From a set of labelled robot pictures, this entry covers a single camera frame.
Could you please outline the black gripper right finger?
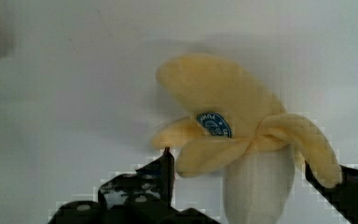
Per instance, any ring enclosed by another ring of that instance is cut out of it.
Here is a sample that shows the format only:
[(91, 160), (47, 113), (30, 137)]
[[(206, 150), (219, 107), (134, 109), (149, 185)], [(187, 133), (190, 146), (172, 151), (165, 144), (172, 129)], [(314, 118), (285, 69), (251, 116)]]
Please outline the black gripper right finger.
[(305, 176), (342, 216), (351, 224), (358, 224), (358, 170), (341, 166), (341, 171), (343, 182), (331, 189), (323, 187), (317, 181), (308, 164)]

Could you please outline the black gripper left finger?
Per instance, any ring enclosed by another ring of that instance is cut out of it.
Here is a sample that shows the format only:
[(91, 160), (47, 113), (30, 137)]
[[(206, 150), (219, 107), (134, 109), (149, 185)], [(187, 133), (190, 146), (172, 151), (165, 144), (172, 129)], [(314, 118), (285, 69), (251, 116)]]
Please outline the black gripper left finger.
[(48, 224), (220, 224), (202, 212), (172, 207), (174, 156), (168, 148), (133, 174), (102, 184), (96, 202), (62, 205)]

